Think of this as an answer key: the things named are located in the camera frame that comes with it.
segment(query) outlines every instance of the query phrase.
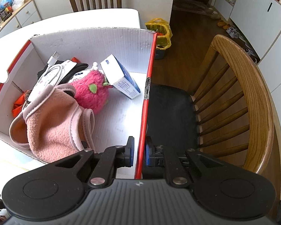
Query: blue and white medicine box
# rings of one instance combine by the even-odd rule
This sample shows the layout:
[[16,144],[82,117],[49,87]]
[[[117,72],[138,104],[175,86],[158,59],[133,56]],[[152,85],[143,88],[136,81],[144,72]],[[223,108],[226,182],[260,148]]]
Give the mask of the blue and white medicine box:
[[125,94],[128,98],[133,99],[140,95],[141,90],[138,85],[113,54],[101,62],[101,67],[109,84]]

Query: cardboard box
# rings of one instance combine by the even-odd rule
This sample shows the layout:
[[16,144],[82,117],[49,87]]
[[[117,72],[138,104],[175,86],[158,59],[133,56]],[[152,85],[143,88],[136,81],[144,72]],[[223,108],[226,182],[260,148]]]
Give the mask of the cardboard box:
[[117,89],[110,89],[108,104],[95,115],[92,138],[96,150],[103,152],[109,146],[126,145],[128,136],[133,136],[134,166],[120,168],[117,177],[140,178],[156,37],[153,32],[131,28],[84,28],[32,37],[10,62],[6,83],[0,83],[0,139],[34,157],[9,137],[11,109],[23,91],[33,88],[37,72],[55,51],[61,54],[60,60],[76,57],[90,67],[94,61],[114,54],[136,81],[140,96],[130,100]]
[[101,62],[101,67],[109,84],[125,94],[129,99],[132,100],[140,95],[141,90],[137,83],[114,55],[104,59]]

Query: trash bin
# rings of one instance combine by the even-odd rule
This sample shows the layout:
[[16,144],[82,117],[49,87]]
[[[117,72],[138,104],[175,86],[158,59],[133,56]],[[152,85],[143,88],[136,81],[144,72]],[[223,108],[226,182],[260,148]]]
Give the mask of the trash bin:
[[163,19],[156,18],[145,23],[148,30],[160,33],[157,36],[155,59],[162,59],[165,50],[171,46],[172,31],[168,22]]

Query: toy on shelf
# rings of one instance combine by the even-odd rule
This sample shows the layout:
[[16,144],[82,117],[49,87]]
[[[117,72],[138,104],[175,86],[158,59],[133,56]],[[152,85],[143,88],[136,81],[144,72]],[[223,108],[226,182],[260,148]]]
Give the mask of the toy on shelf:
[[109,83],[94,62],[87,75],[70,83],[76,89],[75,98],[81,107],[92,109],[96,114],[108,102]]
[[0,2],[0,8],[5,9],[7,3],[9,3],[9,5],[11,6],[13,4],[13,0],[2,0]]

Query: red box edge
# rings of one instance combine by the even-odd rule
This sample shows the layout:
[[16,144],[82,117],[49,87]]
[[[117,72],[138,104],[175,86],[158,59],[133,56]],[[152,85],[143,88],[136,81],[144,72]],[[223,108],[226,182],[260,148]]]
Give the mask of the red box edge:
[[[157,34],[155,33],[152,41],[147,78],[150,78],[152,74],[153,61],[154,61],[155,49],[156,49],[156,40],[157,40]],[[146,129],[147,129],[148,105],[149,105],[149,99],[147,100],[145,99],[143,101],[142,117],[141,117],[141,124],[140,124],[140,140],[138,143],[138,155],[137,155],[134,179],[141,178],[141,171],[143,165],[143,151],[145,149],[145,138],[146,138]]]
[[[8,73],[11,73],[12,69],[14,68],[14,66],[16,65],[16,63],[18,62],[18,60],[20,59],[20,57],[22,56],[22,54],[24,53],[24,51],[27,49],[27,47],[30,45],[31,41],[28,40],[24,46],[21,48],[21,50],[18,52],[18,54],[16,55],[16,57],[13,59],[13,61],[11,62],[10,66],[8,67],[7,71]],[[3,83],[0,83],[0,92],[3,88]]]

